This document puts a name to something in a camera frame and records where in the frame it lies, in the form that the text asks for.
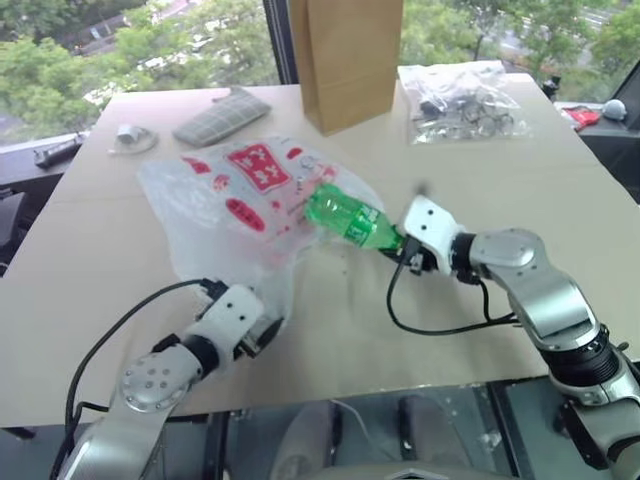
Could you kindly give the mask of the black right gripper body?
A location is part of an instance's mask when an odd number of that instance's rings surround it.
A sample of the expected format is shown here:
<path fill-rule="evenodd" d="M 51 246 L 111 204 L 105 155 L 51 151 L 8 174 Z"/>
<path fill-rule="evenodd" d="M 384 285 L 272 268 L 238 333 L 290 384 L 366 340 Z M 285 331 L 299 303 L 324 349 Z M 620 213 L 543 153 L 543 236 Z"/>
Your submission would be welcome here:
<path fill-rule="evenodd" d="M 395 261 L 417 276 L 436 270 L 436 259 L 431 251 L 414 238 L 405 238 L 397 251 Z"/>

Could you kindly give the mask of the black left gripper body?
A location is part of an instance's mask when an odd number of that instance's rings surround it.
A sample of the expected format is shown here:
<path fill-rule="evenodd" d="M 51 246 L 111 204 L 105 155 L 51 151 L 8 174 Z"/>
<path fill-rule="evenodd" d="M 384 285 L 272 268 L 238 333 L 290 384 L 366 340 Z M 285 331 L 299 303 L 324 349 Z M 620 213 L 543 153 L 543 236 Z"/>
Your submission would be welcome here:
<path fill-rule="evenodd" d="M 238 343 L 238 356 L 256 358 L 276 338 L 283 323 L 283 318 L 256 323 Z"/>

